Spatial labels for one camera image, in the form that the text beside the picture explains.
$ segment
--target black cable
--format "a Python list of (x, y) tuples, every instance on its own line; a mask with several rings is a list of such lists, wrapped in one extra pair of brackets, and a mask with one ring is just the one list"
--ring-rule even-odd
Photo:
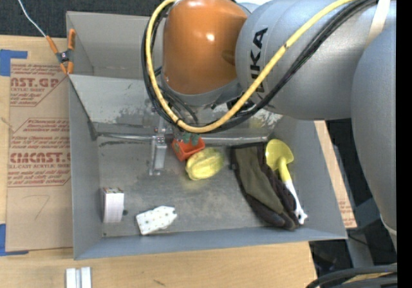
[(336, 272), (321, 276), (320, 278), (309, 283), (306, 286), (306, 288), (316, 288), (328, 282), (332, 282), (332, 281), (340, 280), (340, 279), (352, 278), (360, 274), (397, 273), (397, 272), (398, 272), (397, 263), (390, 264), (390, 265), (376, 265), (376, 266), (371, 266), (371, 267), (359, 267), (359, 268), (353, 268), (353, 269), (346, 269), (346, 270), (336, 271)]
[[(325, 27), (311, 40), (311, 42), (305, 47), (305, 49), (301, 52), (301, 54), (298, 56), (298, 58), (294, 61), (294, 63), (289, 67), (288, 71), (283, 75), (281, 80), (271, 89), (271, 91), (255, 106), (253, 106), (251, 109), (248, 109), (247, 106), (244, 106), (244, 109), (248, 109), (247, 111), (243, 111), (241, 109), (241, 112), (238, 112), (237, 115), (235, 115), (233, 118), (231, 118), (228, 122), (222, 124), (220, 127), (215, 129), (214, 131), (209, 131), (206, 133), (212, 133), (212, 132), (221, 132), (225, 131), (228, 129), (233, 128), (234, 126), (237, 126), (238, 124), (241, 124), (242, 122), (245, 122), (247, 119), (251, 118), (251, 116), (255, 115), (259, 110), (263, 109), (270, 100), (283, 88), (283, 86), (295, 75), (295, 73), (303, 66), (303, 64), (309, 60), (312, 55), (317, 51), (317, 49), (320, 47), (320, 45), (323, 44), (323, 42), (334, 32), (338, 27), (340, 27), (344, 22), (346, 22), (349, 18), (351, 18), (353, 15), (358, 13), (359, 11), (365, 9), (366, 7), (369, 7), (370, 5), (376, 4), (377, 0), (356, 0), (354, 2), (350, 2), (346, 6), (344, 6), (341, 10), (339, 10), (336, 14), (331, 17)], [(152, 34), (151, 38), (151, 47), (153, 47), (154, 42), (155, 42), (155, 34), (156, 30), (158, 28), (158, 25), (160, 24), (161, 19), (164, 17), (164, 12), (171, 6), (172, 4), (166, 6), (162, 12), (162, 15), (159, 15), (156, 18), (155, 21), (155, 28), (153, 29), (154, 32)], [(144, 39), (146, 35), (147, 27), (144, 32)], [(150, 80), (147, 74), (147, 69), (146, 69), (146, 56), (145, 56), (145, 51), (144, 51), (144, 43), (142, 43), (142, 53), (143, 53), (143, 61), (142, 61), (142, 66), (144, 67), (144, 81), (146, 85), (146, 89), (148, 93), (150, 93), (149, 97), (156, 109), (156, 111), (161, 115), (167, 122), (176, 125), (175, 122), (173, 122), (168, 114), (165, 112), (165, 110), (162, 108), (159, 100), (157, 99), (154, 91), (150, 87)], [(205, 124), (204, 126), (207, 126), (209, 124), (212, 124), (215, 121), (209, 122)]]
[(259, 102), (256, 106), (251, 109), (246, 115), (239, 116), (235, 119), (222, 124), (218, 128), (218, 131), (225, 131), (231, 129), (238, 124), (246, 121), (255, 115), (259, 110), (263, 109), (275, 95), (283, 88), (283, 86), (293, 77), (293, 75), (303, 66), (303, 64), (312, 57), (316, 50), (322, 45), (322, 43), (334, 32), (338, 27), (340, 27), (349, 18), (354, 16), (359, 11), (369, 7), (370, 5), (376, 4), (377, 0), (356, 0), (348, 5), (344, 6), (342, 10), (339, 10), (333, 17), (331, 17), (325, 28), (323, 28), (306, 46), (298, 58), (294, 61), (288, 71), (283, 75), (281, 80), (271, 89), (271, 91)]
[(372, 286), (390, 285), (398, 283), (398, 276), (379, 276), (378, 278), (363, 279), (354, 282), (343, 283), (334, 288), (365, 288)]
[[(173, 4), (169, 4), (167, 5), (161, 12), (161, 14), (156, 17), (156, 20), (154, 21), (153, 24), (153, 32), (152, 32), (152, 36), (151, 36), (151, 44), (150, 47), (153, 48), (153, 46), (155, 45), (155, 40), (156, 40), (156, 34), (157, 34), (157, 29), (162, 21), (162, 19), (167, 15), (167, 11), (169, 9), (170, 6), (172, 6)], [(170, 116), (168, 116), (168, 114), (164, 111), (162, 105), (160, 104), (155, 91), (152, 89), (151, 87), (151, 83), (150, 83), (150, 78), (149, 78), (149, 74), (147, 73), (147, 65), (146, 65), (146, 52), (145, 52), (145, 38), (147, 35), (147, 26), (145, 28), (144, 34), (143, 34), (143, 40), (142, 40), (142, 47), (141, 47), (141, 53), (143, 54), (141, 56), (142, 58), (142, 67), (143, 67), (143, 80), (144, 80), (144, 84), (145, 84), (145, 88), (146, 88), (146, 92), (149, 95), (149, 99), (152, 103), (152, 105), (154, 106), (156, 112), (169, 124), (172, 125), (176, 125), (173, 120), (170, 118)], [(159, 67), (156, 69), (155, 71), (155, 75), (159, 75), (159, 73), (162, 71), (162, 67)], [(176, 104), (176, 102), (178, 102), (180, 105), (182, 105), (182, 107), (191, 115), (191, 117), (193, 118), (193, 121), (195, 123), (198, 124), (199, 120), (196, 116), (196, 114), (190, 109), (190, 107), (188, 107), (188, 105), (186, 105), (184, 103), (184, 101), (178, 99), (177, 97), (175, 97), (174, 95), (172, 95), (171, 93), (167, 92), (166, 90), (160, 88), (160, 90), (162, 91), (164, 97), (166, 100), (170, 101), (174, 101), (174, 103)]]

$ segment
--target cardboard sheet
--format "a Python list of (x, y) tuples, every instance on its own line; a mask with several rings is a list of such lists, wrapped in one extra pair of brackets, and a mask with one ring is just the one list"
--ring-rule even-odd
[[(67, 49), (65, 39), (55, 42)], [(1, 126), (10, 147), (6, 251), (71, 247), (68, 78), (43, 37), (1, 36), (0, 49), (26, 52), (11, 59)]]

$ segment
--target wooden surface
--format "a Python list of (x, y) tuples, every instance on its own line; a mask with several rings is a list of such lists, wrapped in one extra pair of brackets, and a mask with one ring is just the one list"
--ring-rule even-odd
[(306, 242), (73, 261), (72, 249), (0, 257), (1, 287), (64, 287), (67, 268), (91, 267), (93, 288), (288, 287), (316, 278)]

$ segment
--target metal bracket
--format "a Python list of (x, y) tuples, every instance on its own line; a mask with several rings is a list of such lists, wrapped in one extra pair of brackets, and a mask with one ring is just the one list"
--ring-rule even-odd
[(160, 175), (165, 167), (165, 158), (167, 151), (167, 144), (165, 141), (164, 119), (160, 117), (159, 127), (154, 129), (156, 135), (153, 136), (151, 144), (151, 163), (149, 168), (149, 174)]

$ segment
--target yellow plastic spoon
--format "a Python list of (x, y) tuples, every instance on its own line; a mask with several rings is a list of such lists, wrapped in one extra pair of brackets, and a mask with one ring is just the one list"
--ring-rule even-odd
[(265, 156), (268, 166), (274, 171), (279, 170), (281, 180), (294, 196), (296, 200), (296, 210), (294, 212), (299, 223), (303, 225), (304, 220), (308, 218), (308, 215), (304, 213), (299, 199), (297, 198), (296, 190), (287, 166), (294, 160), (292, 151), (283, 141), (272, 139), (266, 146)]

